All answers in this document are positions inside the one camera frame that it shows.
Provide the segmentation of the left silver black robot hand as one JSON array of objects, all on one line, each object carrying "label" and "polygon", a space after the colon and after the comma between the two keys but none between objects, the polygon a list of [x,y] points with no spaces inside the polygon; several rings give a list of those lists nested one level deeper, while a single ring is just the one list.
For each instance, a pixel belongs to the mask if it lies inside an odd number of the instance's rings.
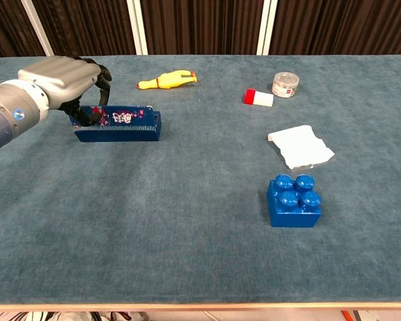
[{"label": "left silver black robot hand", "polygon": [[100,105],[110,97],[112,76],[107,67],[91,58],[49,56],[18,71],[18,79],[34,83],[47,96],[49,107],[61,110],[82,126],[99,122],[101,114],[86,114],[80,106],[82,95],[92,86],[100,90]]}]

